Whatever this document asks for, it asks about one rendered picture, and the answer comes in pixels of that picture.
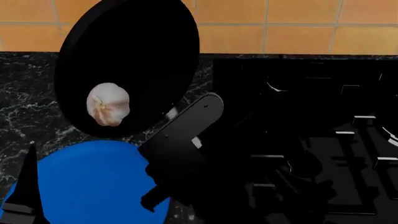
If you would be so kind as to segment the black frying pan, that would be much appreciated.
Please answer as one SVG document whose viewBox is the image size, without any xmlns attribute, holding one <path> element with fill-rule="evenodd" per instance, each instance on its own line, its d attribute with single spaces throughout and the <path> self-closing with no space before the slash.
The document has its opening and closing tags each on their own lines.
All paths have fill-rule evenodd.
<svg viewBox="0 0 398 224">
<path fill-rule="evenodd" d="M 96 138 L 125 138 L 157 124 L 187 92 L 198 65 L 195 20 L 181 0 L 101 0 L 68 33 L 54 89 L 65 118 Z M 130 96 L 119 126 L 100 126 L 86 99 L 100 83 Z"/>
</svg>

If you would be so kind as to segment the blue round plate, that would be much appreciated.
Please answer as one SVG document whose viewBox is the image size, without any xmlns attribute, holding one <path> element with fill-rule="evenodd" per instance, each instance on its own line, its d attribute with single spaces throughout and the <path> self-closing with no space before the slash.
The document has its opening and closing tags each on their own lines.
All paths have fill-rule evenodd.
<svg viewBox="0 0 398 224">
<path fill-rule="evenodd" d="M 135 145 L 122 141 L 78 143 L 37 160 L 47 224 L 164 224 L 169 201 L 154 212 L 141 205 L 155 185 L 147 165 Z"/>
</svg>

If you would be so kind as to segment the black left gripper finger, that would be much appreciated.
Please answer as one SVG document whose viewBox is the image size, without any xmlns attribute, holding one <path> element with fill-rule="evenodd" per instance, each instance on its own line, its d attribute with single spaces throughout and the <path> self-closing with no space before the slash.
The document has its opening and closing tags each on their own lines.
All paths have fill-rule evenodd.
<svg viewBox="0 0 398 224">
<path fill-rule="evenodd" d="M 6 208 L 29 215 L 44 215 L 39 191 L 37 151 L 34 143 L 30 144 L 14 191 L 6 200 Z"/>
</svg>

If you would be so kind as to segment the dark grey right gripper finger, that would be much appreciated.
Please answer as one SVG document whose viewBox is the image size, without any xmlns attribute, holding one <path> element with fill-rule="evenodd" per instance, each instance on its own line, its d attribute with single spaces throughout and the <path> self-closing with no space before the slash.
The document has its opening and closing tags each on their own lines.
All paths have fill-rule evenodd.
<svg viewBox="0 0 398 224">
<path fill-rule="evenodd" d="M 223 108 L 220 96 L 207 93 L 143 143 L 139 152 L 158 169 L 202 164 L 203 156 L 192 140 L 220 119 Z"/>
</svg>

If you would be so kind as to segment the black gas stove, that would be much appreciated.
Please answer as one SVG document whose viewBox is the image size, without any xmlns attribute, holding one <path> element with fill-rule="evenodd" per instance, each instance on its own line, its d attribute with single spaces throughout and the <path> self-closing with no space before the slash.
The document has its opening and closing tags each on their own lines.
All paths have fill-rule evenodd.
<svg viewBox="0 0 398 224">
<path fill-rule="evenodd" d="M 256 210 L 297 223 L 398 201 L 398 59 L 220 58 L 213 91 L 251 160 Z"/>
</svg>

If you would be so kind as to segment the white garlic bulb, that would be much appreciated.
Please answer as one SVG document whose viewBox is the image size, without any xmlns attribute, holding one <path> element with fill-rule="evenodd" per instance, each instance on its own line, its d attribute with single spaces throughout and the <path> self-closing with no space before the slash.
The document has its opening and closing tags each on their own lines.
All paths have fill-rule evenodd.
<svg viewBox="0 0 398 224">
<path fill-rule="evenodd" d="M 130 113 L 127 91 L 115 83 L 96 85 L 86 99 L 88 114 L 100 126 L 119 126 Z"/>
</svg>

